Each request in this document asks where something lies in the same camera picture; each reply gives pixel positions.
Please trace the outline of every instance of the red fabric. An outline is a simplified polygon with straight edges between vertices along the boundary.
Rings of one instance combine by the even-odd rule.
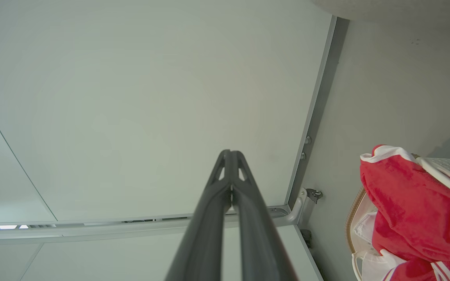
[[[450,269],[450,189],[414,159],[393,153],[374,163],[363,158],[361,180],[379,210],[373,246],[408,260],[397,267],[393,279],[435,280],[432,266],[426,266],[435,261]]]

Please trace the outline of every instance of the basket handle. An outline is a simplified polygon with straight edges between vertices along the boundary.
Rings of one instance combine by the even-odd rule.
[[[359,267],[357,266],[357,259],[360,258],[364,260],[364,256],[368,253],[368,251],[359,251],[357,253],[352,254],[352,267],[354,269],[355,278],[357,281],[362,281],[362,274],[359,271]]]

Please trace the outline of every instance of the metal bracket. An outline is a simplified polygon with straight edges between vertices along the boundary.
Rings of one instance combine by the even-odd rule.
[[[277,217],[273,219],[273,224],[275,224],[275,226],[290,226],[297,224],[302,215],[303,206],[305,205],[306,200],[307,190],[300,188],[298,198],[296,198],[295,205],[293,206],[291,212],[284,217]]]
[[[315,204],[317,204],[317,200],[322,198],[322,192],[319,190],[307,189],[308,196],[310,200],[312,200]]]

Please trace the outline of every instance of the white cloth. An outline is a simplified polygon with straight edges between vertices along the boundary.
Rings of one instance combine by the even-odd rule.
[[[369,244],[372,244],[373,241],[376,214],[377,212],[367,213],[359,222],[357,222],[357,225],[354,228],[355,234]]]
[[[382,249],[382,256],[366,253],[362,260],[362,281],[388,281],[395,268],[405,263],[405,260]]]

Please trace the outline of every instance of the white stripe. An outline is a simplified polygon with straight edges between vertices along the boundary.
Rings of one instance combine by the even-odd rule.
[[[439,276],[439,273],[436,272],[435,269],[434,269],[434,274],[435,274],[435,280],[436,280],[436,281],[442,281],[442,280],[441,280],[441,277]]]
[[[445,275],[447,276],[448,280],[450,281],[450,270],[444,265],[442,261],[436,262],[436,264],[444,271]]]
[[[395,270],[397,269],[397,267],[394,267],[390,270],[390,273],[388,274],[388,276],[386,277],[385,280],[383,281],[390,281],[391,280],[391,276],[393,275],[393,273],[395,272]]]
[[[437,281],[448,281],[447,277],[444,276],[438,265],[435,263],[430,263],[430,265],[432,265],[432,268],[434,269],[434,274]]]
[[[361,155],[361,160],[364,162],[376,163],[395,155],[400,155],[405,160],[416,163],[416,159],[414,158],[414,156],[405,151],[405,149],[398,148],[396,146],[380,146],[379,148],[375,149],[374,156],[366,153]]]

